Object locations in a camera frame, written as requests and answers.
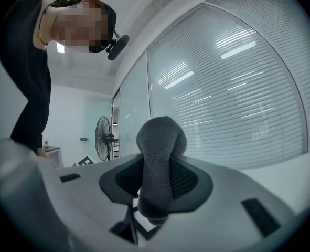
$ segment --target hair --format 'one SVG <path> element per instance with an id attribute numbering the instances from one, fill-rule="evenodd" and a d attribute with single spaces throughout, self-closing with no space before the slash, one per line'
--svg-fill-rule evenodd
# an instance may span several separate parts
<path id="1" fill-rule="evenodd" d="M 82 0 L 54 0 L 52 3 L 49 4 L 51 7 L 67 7 L 67 6 L 74 6 L 81 2 Z M 100 0 L 90 0 L 91 2 L 95 3 L 98 8 L 105 8 L 103 3 Z"/>

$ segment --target window blinds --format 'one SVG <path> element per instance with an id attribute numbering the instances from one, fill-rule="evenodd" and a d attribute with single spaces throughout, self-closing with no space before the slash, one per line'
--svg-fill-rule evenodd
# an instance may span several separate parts
<path id="1" fill-rule="evenodd" d="M 149 119 L 146 58 L 143 54 L 121 84 L 119 113 L 120 157 L 140 153 L 136 136 Z"/>
<path id="2" fill-rule="evenodd" d="M 204 7 L 165 33 L 147 50 L 151 114 L 182 127 L 186 156 L 250 169 L 303 153 L 294 89 L 253 29 Z"/>
<path id="3" fill-rule="evenodd" d="M 296 0 L 209 0 L 263 32 L 302 86 L 310 120 L 310 18 Z"/>

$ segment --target necklace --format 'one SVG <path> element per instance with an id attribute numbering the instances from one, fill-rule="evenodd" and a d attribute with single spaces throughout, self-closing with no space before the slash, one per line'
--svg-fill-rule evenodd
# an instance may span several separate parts
<path id="1" fill-rule="evenodd" d="M 43 15 L 46 13 L 46 11 L 47 11 L 47 9 L 48 9 L 49 6 L 50 6 L 50 5 L 48 5 L 48 6 L 44 9 L 43 14 L 42 14 L 41 17 L 40 17 L 40 21 L 39 21 L 39 32 L 40 32 L 41 19 L 43 19 Z M 44 43 L 43 40 L 41 40 L 41 33 L 38 33 L 38 34 L 37 34 L 37 37 L 38 37 L 39 40 L 45 45 L 45 47 L 49 44 L 49 42 Z"/>

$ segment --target woman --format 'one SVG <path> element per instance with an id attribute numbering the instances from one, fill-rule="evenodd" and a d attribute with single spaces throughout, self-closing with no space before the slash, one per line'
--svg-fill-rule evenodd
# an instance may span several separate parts
<path id="1" fill-rule="evenodd" d="M 49 116 L 51 93 L 46 46 L 97 53 L 113 38 L 114 10 L 100 0 L 17 0 L 0 25 L 0 61 L 28 99 L 11 138 L 46 156 L 42 132 Z"/>

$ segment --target black shirt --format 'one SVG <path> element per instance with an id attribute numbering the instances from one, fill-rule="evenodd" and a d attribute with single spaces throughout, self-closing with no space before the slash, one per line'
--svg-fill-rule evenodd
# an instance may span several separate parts
<path id="1" fill-rule="evenodd" d="M 0 25 L 0 61 L 28 99 L 11 138 L 35 153 L 42 147 L 51 94 L 47 52 L 36 48 L 33 43 L 41 5 L 42 0 L 18 0 Z"/>

